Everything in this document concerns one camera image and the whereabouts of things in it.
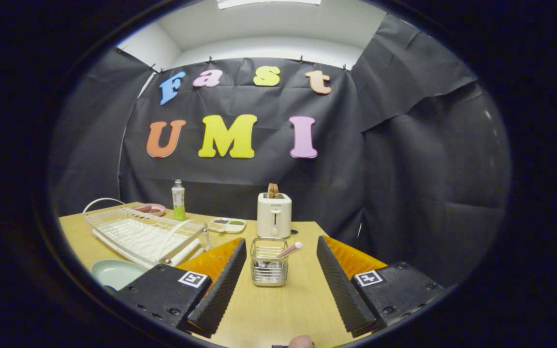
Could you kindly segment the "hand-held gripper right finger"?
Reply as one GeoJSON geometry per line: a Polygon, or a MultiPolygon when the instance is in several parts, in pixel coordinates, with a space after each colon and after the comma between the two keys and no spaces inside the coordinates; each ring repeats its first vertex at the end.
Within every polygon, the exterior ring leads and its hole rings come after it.
{"type": "Polygon", "coordinates": [[[326,235],[319,237],[316,255],[353,337],[398,324],[446,293],[407,262],[385,264],[326,235]]]}

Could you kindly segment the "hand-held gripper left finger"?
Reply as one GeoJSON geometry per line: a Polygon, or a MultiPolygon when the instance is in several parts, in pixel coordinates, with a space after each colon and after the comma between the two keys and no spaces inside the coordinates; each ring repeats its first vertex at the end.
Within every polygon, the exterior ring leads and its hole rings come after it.
{"type": "Polygon", "coordinates": [[[218,330],[246,260],[238,237],[178,267],[160,263],[115,292],[135,313],[169,330],[210,338],[218,330]]]}

